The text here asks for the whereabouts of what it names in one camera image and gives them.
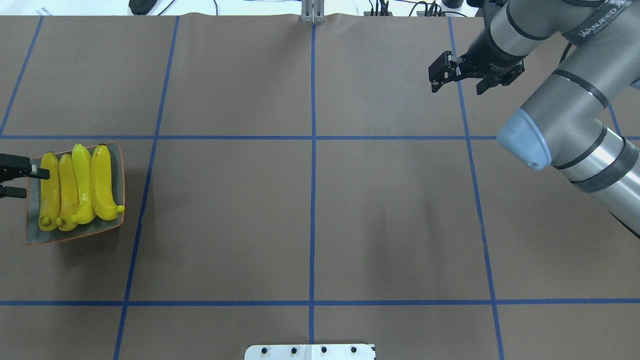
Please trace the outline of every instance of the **white bracket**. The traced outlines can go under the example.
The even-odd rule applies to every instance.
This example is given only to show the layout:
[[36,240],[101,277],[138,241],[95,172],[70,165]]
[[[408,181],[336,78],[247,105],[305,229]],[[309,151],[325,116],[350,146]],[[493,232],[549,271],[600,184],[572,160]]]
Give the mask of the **white bracket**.
[[322,24],[324,18],[324,0],[302,0],[302,22]]
[[253,345],[244,360],[376,360],[376,346],[368,344]]

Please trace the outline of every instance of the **gray robot arm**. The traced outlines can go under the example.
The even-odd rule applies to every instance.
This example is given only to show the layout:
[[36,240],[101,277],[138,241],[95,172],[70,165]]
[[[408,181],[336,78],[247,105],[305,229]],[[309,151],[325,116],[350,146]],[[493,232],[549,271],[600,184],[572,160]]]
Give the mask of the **gray robot arm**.
[[483,78],[479,94],[508,85],[524,70],[522,59],[558,31],[576,50],[516,111],[498,142],[533,169],[556,167],[637,235],[640,151],[598,116],[630,85],[640,88],[640,1],[510,0],[466,54],[429,68],[432,90],[469,77]]

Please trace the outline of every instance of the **horizontal blue line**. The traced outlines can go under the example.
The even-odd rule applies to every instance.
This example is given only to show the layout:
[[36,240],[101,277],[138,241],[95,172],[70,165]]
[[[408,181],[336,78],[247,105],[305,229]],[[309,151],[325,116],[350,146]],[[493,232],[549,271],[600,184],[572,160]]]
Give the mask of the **horizontal blue line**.
[[[498,305],[539,304],[640,304],[639,298],[613,299],[497,299]],[[309,300],[255,300],[255,301],[129,301],[129,306],[309,306]],[[316,300],[315,306],[464,306],[491,305],[490,299],[472,300]],[[0,300],[0,306],[122,306],[122,301],[92,300]]]
[[491,305],[491,300],[316,300],[316,306]]
[[0,306],[122,306],[122,301],[0,300]]
[[129,306],[309,306],[308,300],[129,301]]
[[[0,139],[15,140],[75,140],[75,139],[95,139],[95,140],[152,140],[154,135],[0,135]],[[313,140],[313,136],[259,136],[259,135],[158,135],[159,140]],[[317,136],[316,140],[466,140],[467,137],[460,135],[398,135],[398,136],[376,136],[376,135],[347,135],[347,136]],[[471,140],[495,140],[495,136],[470,136]]]
[[640,299],[504,299],[496,300],[498,305],[538,305],[538,304],[640,304]]

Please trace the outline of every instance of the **metal clamp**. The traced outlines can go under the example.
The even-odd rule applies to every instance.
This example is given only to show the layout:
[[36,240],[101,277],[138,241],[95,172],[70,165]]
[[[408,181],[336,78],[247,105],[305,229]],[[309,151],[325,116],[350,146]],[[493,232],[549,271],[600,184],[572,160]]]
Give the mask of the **metal clamp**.
[[324,0],[302,0],[302,22],[322,24],[324,17]]

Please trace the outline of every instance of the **yellow banana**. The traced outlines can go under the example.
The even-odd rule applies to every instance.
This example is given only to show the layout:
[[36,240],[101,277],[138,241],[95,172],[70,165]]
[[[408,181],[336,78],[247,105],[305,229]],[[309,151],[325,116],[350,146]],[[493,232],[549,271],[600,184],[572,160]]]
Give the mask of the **yellow banana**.
[[58,229],[70,231],[77,223],[69,220],[78,208],[78,183],[71,155],[64,154],[60,158],[60,216],[56,219]]
[[89,195],[91,154],[89,154],[89,150],[86,147],[77,143],[71,152],[71,160],[74,164],[78,186],[78,209],[76,213],[69,216],[69,220],[77,224],[88,224],[95,218],[95,211],[91,205],[91,195]]
[[55,229],[55,219],[60,214],[60,177],[58,175],[58,158],[48,152],[42,158],[40,167],[49,171],[48,180],[40,180],[40,217],[38,226],[42,231]]
[[111,189],[111,154],[105,145],[98,145],[91,157],[91,204],[103,220],[113,220],[124,212],[116,205]]

